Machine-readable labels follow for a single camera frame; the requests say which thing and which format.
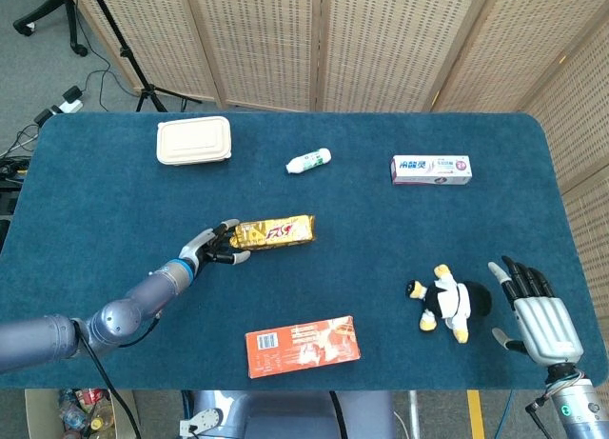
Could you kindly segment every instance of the penguin plush toy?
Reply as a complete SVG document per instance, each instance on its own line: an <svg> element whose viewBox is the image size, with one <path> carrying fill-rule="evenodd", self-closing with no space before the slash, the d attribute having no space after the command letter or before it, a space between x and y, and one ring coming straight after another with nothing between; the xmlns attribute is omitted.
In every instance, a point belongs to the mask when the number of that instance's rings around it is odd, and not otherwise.
<svg viewBox="0 0 609 439"><path fill-rule="evenodd" d="M421 299L423 312L419 328L433 331L438 325L436 318L443 318L455 339L465 344L469 339L467 319L470 315L486 316L492 307L491 294L477 282L457 283L447 265L434 268L438 280L429 287L413 280L406 286L406 296Z"/></svg>

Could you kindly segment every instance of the office chair leg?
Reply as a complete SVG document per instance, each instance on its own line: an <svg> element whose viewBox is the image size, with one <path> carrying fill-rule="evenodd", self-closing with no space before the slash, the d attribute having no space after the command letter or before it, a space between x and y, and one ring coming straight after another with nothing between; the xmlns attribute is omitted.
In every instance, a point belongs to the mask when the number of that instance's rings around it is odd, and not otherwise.
<svg viewBox="0 0 609 439"><path fill-rule="evenodd" d="M19 20L12 22L12 25L19 34L30 36L34 31L28 27L28 23L35 22L36 20L40 20L45 15L49 15L62 4L64 4L64 0L47 0L38 9L29 13L25 17L21 17Z"/></svg>
<svg viewBox="0 0 609 439"><path fill-rule="evenodd" d="M66 14L68 15L69 26L69 46L74 50L74 53L80 56L87 56L88 50L85 46L78 44L78 32L76 30L76 9L72 0L64 0L66 5Z"/></svg>

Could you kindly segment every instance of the toothpaste box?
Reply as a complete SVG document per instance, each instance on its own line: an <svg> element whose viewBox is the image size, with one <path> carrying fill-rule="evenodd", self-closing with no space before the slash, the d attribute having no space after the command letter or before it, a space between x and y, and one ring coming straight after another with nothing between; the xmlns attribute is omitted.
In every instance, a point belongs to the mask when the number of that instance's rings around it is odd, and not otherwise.
<svg viewBox="0 0 609 439"><path fill-rule="evenodd" d="M393 185L463 185L472 178L468 156L395 155Z"/></svg>
<svg viewBox="0 0 609 439"><path fill-rule="evenodd" d="M252 379L360 359L351 316L249 332L246 346Z"/></svg>

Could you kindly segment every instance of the blue table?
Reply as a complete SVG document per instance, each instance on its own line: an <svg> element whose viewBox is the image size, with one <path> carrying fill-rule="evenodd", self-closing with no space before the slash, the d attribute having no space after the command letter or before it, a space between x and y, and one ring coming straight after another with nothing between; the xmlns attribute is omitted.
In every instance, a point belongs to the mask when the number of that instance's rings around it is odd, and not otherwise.
<svg viewBox="0 0 609 439"><path fill-rule="evenodd" d="M509 254L544 271L565 299L600 383L607 362L539 124L524 114L235 113L233 155L171 167L156 127L178 113L78 113L41 133L0 256L0 317L88 317L223 219L311 213L317 240L207 267L141 344L104 358L137 389L532 389L544 369L491 336L517 333L486 263ZM292 157L332 161L287 175ZM468 154L466 186L392 186L394 154ZM443 324L418 330L405 283L448 264L492 291L489 316L459 345ZM362 359L249 380L248 331L351 314ZM0 376L2 387L87 387L88 359Z"/></svg>

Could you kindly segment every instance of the floor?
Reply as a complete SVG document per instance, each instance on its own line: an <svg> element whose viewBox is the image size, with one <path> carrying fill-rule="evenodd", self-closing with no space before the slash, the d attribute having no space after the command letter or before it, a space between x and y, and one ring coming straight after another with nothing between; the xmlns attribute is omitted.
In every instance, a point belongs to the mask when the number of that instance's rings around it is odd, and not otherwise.
<svg viewBox="0 0 609 439"><path fill-rule="evenodd" d="M59 9L36 24L36 33L31 37L19 35L11 26L12 21L31 11L45 0L0 0L0 153L12 145L17 131L32 123L33 118L44 108L62 102L62 93L73 85L87 91L82 97L83 110L103 110L99 104L100 83L104 62L90 53L86 57L75 55L69 48L68 23L65 11ZM83 25L93 48L105 55L94 39L90 29ZM86 45L82 33L79 39ZM103 104L109 110L134 110L137 98L123 92L111 75L105 79ZM167 108L178 111L180 101L162 96ZM146 103L144 110L153 110ZM188 110L216 110L210 103L188 105ZM35 142L26 147L35 146ZM482 391L481 412L484 437L495 437L506 399L507 391ZM533 421L524 413L524 407L539 394L535 391L518 391L506 418L502 437L536 438L542 437ZM136 391L136 403L144 437L147 439L175 438L178 421L182 417L181 400L178 391ZM467 395L464 391L422 391L418 393L420 425L423 438L472 438ZM396 392L395 410L403 418L407 427L407 394ZM553 438L565 437L557 414L552 406L540 410L540 418ZM27 422L24 393L20 389L0 390L0 425L2 436L27 438Z"/></svg>

